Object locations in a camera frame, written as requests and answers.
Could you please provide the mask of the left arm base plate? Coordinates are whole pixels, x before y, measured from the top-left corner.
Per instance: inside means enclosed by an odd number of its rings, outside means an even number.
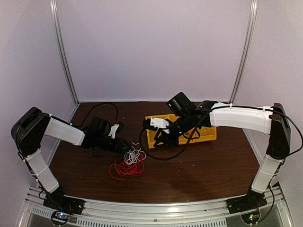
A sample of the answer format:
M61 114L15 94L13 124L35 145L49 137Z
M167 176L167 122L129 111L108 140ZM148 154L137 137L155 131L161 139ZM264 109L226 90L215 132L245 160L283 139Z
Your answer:
M51 199L46 199L43 202L45 207L52 208L54 210L61 210L70 214L81 215L84 208L84 200L64 197L63 202L59 204L59 202L54 202Z

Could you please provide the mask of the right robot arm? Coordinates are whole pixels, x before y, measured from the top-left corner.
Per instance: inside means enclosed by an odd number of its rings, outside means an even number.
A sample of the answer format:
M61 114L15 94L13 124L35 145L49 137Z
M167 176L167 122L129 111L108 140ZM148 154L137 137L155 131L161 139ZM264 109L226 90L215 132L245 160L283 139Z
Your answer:
M243 205L254 208L290 154L291 130L283 106L279 103L264 107L239 106L208 100L195 105L183 92L171 98L166 105L177 120L171 122L152 117L147 121L148 129L157 131L156 145L177 146L180 136L202 127L233 127L269 135L266 154L247 195L243 197Z

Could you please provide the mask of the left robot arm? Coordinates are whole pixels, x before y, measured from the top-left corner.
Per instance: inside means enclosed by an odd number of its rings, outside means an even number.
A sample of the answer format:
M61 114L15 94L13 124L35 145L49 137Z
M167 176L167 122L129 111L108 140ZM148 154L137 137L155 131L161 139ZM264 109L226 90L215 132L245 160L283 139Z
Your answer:
M122 127L121 122L110 124L105 119L93 117L87 126L81 128L34 106L14 123L10 134L18 155L50 203L63 210L68 206L68 199L45 159L42 146L50 140L63 141L82 149L98 148L123 156L132 146L118 136Z

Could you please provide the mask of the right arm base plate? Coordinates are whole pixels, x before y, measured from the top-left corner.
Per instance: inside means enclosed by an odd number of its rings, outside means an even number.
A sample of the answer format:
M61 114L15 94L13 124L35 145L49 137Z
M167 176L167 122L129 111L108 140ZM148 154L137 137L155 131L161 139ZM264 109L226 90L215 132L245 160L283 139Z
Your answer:
M261 197L250 197L248 195L231 198L226 201L230 214L242 213L248 210L256 210L267 205L267 200Z

